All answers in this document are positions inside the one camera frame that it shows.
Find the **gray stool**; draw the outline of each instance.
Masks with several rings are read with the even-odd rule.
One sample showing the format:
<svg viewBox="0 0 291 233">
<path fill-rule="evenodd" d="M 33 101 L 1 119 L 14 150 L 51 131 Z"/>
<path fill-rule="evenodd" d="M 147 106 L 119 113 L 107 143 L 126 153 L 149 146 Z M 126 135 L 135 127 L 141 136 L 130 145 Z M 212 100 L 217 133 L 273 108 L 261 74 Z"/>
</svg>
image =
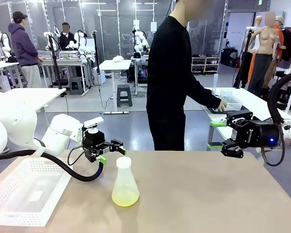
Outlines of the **gray stool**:
<svg viewBox="0 0 291 233">
<path fill-rule="evenodd" d="M 127 96 L 121 96 L 121 92 L 127 92 Z M 120 107 L 122 103 L 128 103 L 129 107 L 132 106 L 130 86 L 127 84 L 117 86 L 117 106 Z"/>
<path fill-rule="evenodd" d="M 80 77 L 70 78 L 69 87 L 71 95 L 82 95 L 83 94 L 82 78 Z"/>
</svg>

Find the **hand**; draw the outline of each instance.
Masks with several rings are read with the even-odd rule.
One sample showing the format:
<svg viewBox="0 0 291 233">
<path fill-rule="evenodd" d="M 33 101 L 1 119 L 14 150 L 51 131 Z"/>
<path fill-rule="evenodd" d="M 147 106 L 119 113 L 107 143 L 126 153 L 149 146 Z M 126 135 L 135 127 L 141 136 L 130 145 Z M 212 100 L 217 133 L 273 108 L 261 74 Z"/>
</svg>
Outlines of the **hand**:
<svg viewBox="0 0 291 233">
<path fill-rule="evenodd" d="M 43 62 L 43 58 L 40 57 L 40 56 L 38 56 L 38 60 L 39 60 L 40 62 Z"/>
<path fill-rule="evenodd" d="M 225 108 L 227 107 L 227 103 L 225 101 L 221 101 L 219 107 L 218 107 L 218 111 L 219 112 L 223 112 L 225 110 Z"/>
</svg>

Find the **orange garment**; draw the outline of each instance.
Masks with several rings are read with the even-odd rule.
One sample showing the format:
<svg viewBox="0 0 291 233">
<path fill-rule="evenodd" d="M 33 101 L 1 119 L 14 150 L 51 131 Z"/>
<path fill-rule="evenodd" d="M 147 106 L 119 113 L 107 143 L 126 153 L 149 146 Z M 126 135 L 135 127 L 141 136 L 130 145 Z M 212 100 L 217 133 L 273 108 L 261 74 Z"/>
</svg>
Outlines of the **orange garment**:
<svg viewBox="0 0 291 233">
<path fill-rule="evenodd" d="M 252 56 L 251 65 L 250 65 L 250 69 L 249 69 L 249 73 L 248 73 L 248 83 L 250 83 L 250 81 L 251 81 L 255 60 L 256 60 L 256 54 L 254 53 Z"/>
<path fill-rule="evenodd" d="M 279 36 L 280 45 L 284 45 L 285 37 L 283 36 L 281 28 L 277 24 L 274 26 L 274 28 L 276 29 L 277 35 Z M 277 49 L 277 54 L 279 55 L 277 63 L 279 63 L 281 61 L 282 49 Z"/>
</svg>

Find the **yellow liquid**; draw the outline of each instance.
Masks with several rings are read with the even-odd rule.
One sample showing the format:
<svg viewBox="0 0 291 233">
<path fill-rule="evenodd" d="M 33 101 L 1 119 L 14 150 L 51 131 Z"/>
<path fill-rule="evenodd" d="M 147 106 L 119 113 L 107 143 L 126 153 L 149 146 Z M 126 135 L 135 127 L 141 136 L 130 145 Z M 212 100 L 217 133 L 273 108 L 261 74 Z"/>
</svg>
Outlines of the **yellow liquid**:
<svg viewBox="0 0 291 233">
<path fill-rule="evenodd" d="M 121 189 L 112 193 L 112 200 L 115 204 L 127 207 L 131 206 L 139 199 L 139 193 L 133 192 L 131 189 Z"/>
</svg>

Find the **purple hoodie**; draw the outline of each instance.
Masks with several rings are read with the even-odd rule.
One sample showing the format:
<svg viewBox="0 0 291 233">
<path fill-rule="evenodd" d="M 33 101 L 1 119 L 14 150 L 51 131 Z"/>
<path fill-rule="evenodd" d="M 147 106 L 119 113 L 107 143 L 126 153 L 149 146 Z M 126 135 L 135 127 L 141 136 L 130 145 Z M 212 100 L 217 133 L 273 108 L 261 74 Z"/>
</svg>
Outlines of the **purple hoodie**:
<svg viewBox="0 0 291 233">
<path fill-rule="evenodd" d="M 38 51 L 31 42 L 25 29 L 16 23 L 10 23 L 8 27 L 11 33 L 11 41 L 17 61 L 21 66 L 38 64 Z"/>
</svg>

